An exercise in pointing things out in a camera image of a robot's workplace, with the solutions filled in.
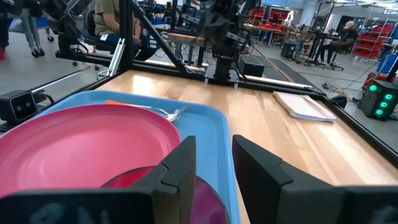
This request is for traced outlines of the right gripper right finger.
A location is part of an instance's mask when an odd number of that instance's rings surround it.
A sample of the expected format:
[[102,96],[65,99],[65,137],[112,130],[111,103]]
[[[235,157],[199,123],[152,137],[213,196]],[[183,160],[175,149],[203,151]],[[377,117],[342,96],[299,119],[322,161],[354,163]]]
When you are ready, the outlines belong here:
[[251,224],[337,224],[345,193],[234,135],[233,162]]

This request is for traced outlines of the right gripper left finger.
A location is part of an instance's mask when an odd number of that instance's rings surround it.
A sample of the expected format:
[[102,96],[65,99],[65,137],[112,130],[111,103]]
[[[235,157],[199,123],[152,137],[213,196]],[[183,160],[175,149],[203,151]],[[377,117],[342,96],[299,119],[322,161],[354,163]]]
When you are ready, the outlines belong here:
[[129,187],[127,224],[189,224],[196,176],[196,137],[186,137]]

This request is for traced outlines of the red translucent plastic cup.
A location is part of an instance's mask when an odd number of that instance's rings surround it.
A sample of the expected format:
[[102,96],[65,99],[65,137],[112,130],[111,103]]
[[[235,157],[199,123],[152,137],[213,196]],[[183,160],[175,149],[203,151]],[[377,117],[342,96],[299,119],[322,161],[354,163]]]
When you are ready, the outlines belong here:
[[[148,174],[154,166],[140,167],[119,174],[102,187],[128,187]],[[230,224],[228,211],[215,189],[201,177],[195,177],[190,224]]]

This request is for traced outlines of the orange-handled metal fork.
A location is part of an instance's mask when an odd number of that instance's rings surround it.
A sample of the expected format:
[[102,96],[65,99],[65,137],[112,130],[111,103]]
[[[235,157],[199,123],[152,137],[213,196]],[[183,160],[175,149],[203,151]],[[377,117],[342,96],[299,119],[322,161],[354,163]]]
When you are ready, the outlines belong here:
[[154,107],[154,106],[134,105],[134,104],[122,103],[122,102],[118,102],[118,101],[114,101],[114,100],[107,100],[106,104],[135,106],[135,107],[144,108],[144,109],[148,109],[148,110],[156,110],[156,111],[159,111],[159,112],[161,112],[161,113],[163,113],[165,115],[180,114],[180,113],[186,111],[189,108],[188,105],[185,105],[185,106],[183,106],[181,108],[178,108],[176,110],[173,110],[173,111],[166,111],[166,110],[163,110],[161,108]]

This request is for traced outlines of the pink plastic plate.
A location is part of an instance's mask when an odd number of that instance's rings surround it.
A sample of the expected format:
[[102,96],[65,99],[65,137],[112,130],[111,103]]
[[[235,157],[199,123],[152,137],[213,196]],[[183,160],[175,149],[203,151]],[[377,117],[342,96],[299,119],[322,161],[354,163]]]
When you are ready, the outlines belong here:
[[0,136],[0,197],[20,190],[97,188],[158,164],[180,144],[163,116],[126,105],[54,111]]

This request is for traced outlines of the blue plastic tray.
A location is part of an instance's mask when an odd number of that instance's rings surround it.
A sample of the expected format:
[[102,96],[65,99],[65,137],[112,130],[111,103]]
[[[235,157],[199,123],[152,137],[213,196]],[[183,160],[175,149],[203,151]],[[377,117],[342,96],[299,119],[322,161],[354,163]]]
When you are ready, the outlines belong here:
[[173,111],[188,105],[189,108],[180,113],[179,119],[171,123],[177,128],[181,141],[187,136],[196,137],[197,176],[210,184],[218,193],[228,211],[231,224],[240,224],[228,121],[224,114],[215,108],[118,91],[91,90],[69,96],[37,117],[77,106],[106,104],[107,100],[154,106],[166,111]]

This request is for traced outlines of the white paper notebook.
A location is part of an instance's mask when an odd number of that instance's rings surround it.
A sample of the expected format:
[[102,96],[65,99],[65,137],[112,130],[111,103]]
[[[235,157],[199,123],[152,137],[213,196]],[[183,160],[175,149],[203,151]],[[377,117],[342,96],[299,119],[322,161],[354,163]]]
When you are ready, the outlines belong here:
[[309,121],[334,122],[336,116],[308,95],[274,91],[272,96],[291,117]]

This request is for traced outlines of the small black rounded device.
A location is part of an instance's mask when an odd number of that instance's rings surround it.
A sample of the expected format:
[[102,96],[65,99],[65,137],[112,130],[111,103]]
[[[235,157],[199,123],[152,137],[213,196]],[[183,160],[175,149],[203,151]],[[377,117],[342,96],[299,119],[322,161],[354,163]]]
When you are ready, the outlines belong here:
[[339,107],[345,109],[345,106],[346,106],[346,104],[348,102],[348,99],[344,95],[337,95],[337,96],[334,96],[332,98],[329,98],[328,102],[330,104],[333,104],[335,106],[339,106]]

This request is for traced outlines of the black floor box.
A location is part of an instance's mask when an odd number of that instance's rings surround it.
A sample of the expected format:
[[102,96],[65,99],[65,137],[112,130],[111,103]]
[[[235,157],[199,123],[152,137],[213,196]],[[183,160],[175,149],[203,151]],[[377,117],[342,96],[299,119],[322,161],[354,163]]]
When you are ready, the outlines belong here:
[[264,68],[264,64],[255,56],[242,55],[239,59],[238,69],[243,75],[262,77]]

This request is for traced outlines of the black box with green lights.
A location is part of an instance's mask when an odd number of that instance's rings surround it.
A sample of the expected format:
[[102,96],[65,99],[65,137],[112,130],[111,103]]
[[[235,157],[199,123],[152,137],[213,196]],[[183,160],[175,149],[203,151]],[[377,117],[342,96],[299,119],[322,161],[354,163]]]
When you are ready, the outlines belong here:
[[359,109],[368,118],[388,120],[398,104],[398,85],[374,80],[359,101]]

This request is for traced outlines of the seated person with cap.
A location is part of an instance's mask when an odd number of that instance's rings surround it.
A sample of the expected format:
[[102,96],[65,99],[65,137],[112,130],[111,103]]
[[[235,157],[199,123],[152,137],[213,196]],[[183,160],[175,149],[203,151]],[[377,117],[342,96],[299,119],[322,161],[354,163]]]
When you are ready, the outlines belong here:
[[337,51],[346,51],[348,50],[355,42],[358,37],[358,33],[354,27],[354,21],[348,21],[344,29],[346,30],[346,34],[342,37],[341,40],[332,40],[329,44],[323,45],[320,49],[320,60],[324,62],[325,51],[327,50],[327,64],[331,64],[331,58],[334,52]]

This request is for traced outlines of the red bin shelf rack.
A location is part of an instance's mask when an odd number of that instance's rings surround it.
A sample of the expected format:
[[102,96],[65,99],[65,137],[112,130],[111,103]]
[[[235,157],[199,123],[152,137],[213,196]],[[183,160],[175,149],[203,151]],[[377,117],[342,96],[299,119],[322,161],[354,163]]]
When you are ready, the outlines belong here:
[[391,23],[376,25],[358,34],[350,55],[371,60],[379,57],[384,44],[390,39],[394,26]]
[[289,11],[277,7],[257,7],[250,11],[248,24],[265,29],[281,30]]

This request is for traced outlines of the grey wheeled cart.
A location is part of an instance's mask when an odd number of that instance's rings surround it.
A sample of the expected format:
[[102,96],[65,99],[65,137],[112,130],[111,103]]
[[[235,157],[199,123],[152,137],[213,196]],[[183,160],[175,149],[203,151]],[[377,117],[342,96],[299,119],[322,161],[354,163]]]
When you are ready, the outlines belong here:
[[40,29],[45,31],[49,42],[54,42],[55,40],[50,33],[47,18],[45,16],[39,18],[32,17],[26,10],[19,16],[8,14],[7,25],[9,32],[25,35],[31,54],[35,58],[45,55],[40,41]]

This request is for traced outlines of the silver frame bracket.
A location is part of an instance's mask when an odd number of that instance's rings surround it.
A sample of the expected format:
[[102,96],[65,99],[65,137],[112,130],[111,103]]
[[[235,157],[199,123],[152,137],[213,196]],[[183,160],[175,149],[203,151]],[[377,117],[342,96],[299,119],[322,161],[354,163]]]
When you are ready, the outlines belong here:
[[125,39],[120,38],[116,46],[116,49],[114,51],[111,63],[109,64],[108,71],[106,73],[107,77],[112,77],[116,74],[119,68],[120,61],[123,56],[124,48],[125,48]]

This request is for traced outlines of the black aluminium table frame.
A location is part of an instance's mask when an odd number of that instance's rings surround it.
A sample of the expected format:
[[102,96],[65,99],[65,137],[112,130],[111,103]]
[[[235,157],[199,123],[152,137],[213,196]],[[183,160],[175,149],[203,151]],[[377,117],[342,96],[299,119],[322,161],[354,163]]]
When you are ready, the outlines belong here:
[[[142,60],[136,60],[134,54],[134,48],[132,46],[132,12],[139,18],[144,27],[149,31],[149,34],[153,36],[157,44],[166,53],[169,59],[171,59],[171,65],[154,65]],[[185,65],[178,56],[176,56],[172,49],[167,45],[158,30],[150,23],[150,20],[146,17],[143,9],[135,2],[135,0],[119,0],[119,19],[120,19],[120,37],[125,39],[125,51],[123,52],[122,59],[119,64],[119,68],[115,75],[119,75],[120,72],[126,70],[144,70],[148,69],[150,72],[159,72],[162,75],[169,75],[173,77],[186,78],[189,80],[208,81],[212,84],[226,85],[226,86],[241,86],[243,88],[272,92],[274,90],[285,93],[294,93],[301,95],[308,95],[315,100],[320,100],[326,104],[326,106],[336,113],[346,124],[348,124],[357,134],[359,134],[370,146],[372,146],[382,157],[387,159],[394,167],[398,168],[398,153],[393,150],[390,146],[382,142],[372,132],[366,129],[362,124],[352,118],[343,108],[335,106],[328,102],[328,99],[324,93],[321,93],[313,87],[301,87],[294,86],[293,83],[289,82],[276,82],[265,81],[262,78],[247,78],[247,80],[241,80],[233,78],[232,80],[219,80],[217,78],[206,78],[205,72],[199,72],[192,70]]]

